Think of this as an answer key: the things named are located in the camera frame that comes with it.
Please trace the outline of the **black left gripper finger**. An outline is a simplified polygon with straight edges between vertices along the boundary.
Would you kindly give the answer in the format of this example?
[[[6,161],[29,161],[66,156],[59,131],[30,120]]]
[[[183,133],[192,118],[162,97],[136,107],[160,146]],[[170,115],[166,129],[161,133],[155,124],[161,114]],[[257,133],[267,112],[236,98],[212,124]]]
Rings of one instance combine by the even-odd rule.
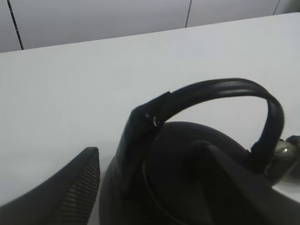
[[[99,189],[99,150],[87,147],[31,191],[0,208],[2,225],[86,225]]]

